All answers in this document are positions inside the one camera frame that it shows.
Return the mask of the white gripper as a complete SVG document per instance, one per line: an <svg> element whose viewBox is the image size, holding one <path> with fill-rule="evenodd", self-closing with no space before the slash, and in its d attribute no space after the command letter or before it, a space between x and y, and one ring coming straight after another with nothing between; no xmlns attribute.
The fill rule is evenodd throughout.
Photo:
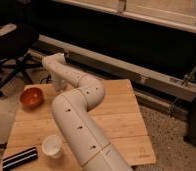
<svg viewBox="0 0 196 171"><path fill-rule="evenodd" d="M51 75L52 84L56 91L62 91L67 87L68 83L60 76L58 76L53 72L51 72L50 75Z"/></svg>

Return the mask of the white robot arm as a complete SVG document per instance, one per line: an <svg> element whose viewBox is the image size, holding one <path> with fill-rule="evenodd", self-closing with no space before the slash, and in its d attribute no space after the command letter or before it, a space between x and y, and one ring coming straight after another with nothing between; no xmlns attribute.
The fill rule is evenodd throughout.
<svg viewBox="0 0 196 171"><path fill-rule="evenodd" d="M61 53L44 57L42 65L50 72L56 91L63 89L64 82L73 86L54 98L52 114L82 171L133 171L88 114L103 101L102 82L67 66Z"/></svg>

